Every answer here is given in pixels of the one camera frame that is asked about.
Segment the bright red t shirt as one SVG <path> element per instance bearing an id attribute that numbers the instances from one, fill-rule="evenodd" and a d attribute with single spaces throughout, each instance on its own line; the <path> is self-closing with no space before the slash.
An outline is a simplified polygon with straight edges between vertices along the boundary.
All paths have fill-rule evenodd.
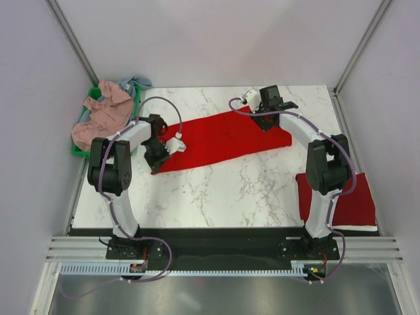
<path id="1" fill-rule="evenodd" d="M 292 136 L 283 129 L 274 127 L 264 132 L 250 117 L 235 112 L 185 121 L 181 140 L 185 151 L 174 153 L 159 168 L 160 173 L 208 166 L 292 145 Z"/>

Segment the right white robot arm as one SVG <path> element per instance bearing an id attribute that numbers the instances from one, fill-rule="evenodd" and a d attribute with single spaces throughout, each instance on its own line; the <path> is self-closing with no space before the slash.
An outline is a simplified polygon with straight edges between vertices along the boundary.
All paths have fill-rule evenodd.
<path id="1" fill-rule="evenodd" d="M 332 233 L 332 219 L 339 196 L 355 175 L 345 135 L 330 135 L 306 118 L 298 105 L 285 102 L 276 85 L 249 91 L 244 102 L 263 129 L 280 127 L 306 148 L 306 181 L 312 189 L 310 213 L 304 225 L 309 237 L 300 243 L 305 257 L 324 251 L 322 238 Z"/>

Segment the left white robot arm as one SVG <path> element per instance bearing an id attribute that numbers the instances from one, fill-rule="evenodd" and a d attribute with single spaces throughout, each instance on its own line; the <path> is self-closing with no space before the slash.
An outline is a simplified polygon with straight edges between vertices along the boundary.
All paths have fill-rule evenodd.
<path id="1" fill-rule="evenodd" d="M 130 122 L 110 138 L 96 137 L 91 144 L 88 183 L 106 201 L 113 235 L 124 238 L 121 250 L 130 258 L 137 258 L 144 251 L 144 242 L 138 238 L 140 227 L 128 194 L 133 178 L 131 152 L 138 146 L 145 147 L 144 159 L 152 173 L 157 173 L 170 157 L 161 141 L 167 130 L 161 116 L 151 114 Z"/>

